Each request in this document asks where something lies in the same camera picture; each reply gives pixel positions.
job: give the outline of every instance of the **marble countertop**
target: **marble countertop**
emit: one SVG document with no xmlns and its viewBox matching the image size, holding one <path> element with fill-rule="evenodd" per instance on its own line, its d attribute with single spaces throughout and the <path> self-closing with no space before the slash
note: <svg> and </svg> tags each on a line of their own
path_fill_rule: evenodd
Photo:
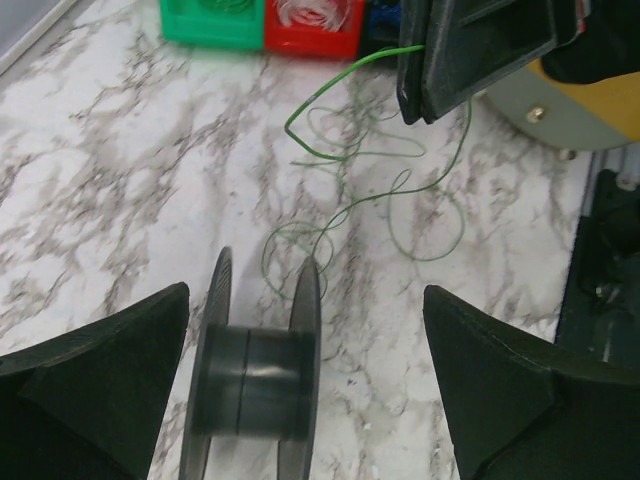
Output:
<svg viewBox="0 0 640 480">
<path fill-rule="evenodd" d="M 344 203 L 335 179 L 283 132 L 295 107 L 344 66 L 166 44 L 153 0 L 97 0 L 0 92 L 0 354 L 121 310 L 185 281 L 192 322 L 149 478 L 177 478 L 195 332 L 215 259 L 232 245 L 232 323 L 284 325 L 260 256 L 283 222 L 326 222 Z M 370 88 L 388 96 L 393 77 Z M 344 87 L 321 104 L 348 107 Z M 327 129 L 340 122 L 320 119 Z M 427 149 L 420 159 L 358 157 L 344 172 L 362 196 L 442 171 L 464 110 L 435 125 L 385 122 Z M 304 122 L 297 131 L 311 138 Z M 367 149 L 406 144 L 371 135 Z M 435 283 L 520 328 L 552 339 L 588 168 L 477 103 L 459 163 L 440 191 L 363 204 L 332 232 L 337 255 L 323 308 L 322 373 L 312 478 L 455 478 L 455 463 L 422 324 Z M 282 279 L 302 253 L 278 245 Z M 207 478 L 275 479 L 274 445 L 217 441 Z"/>
</svg>

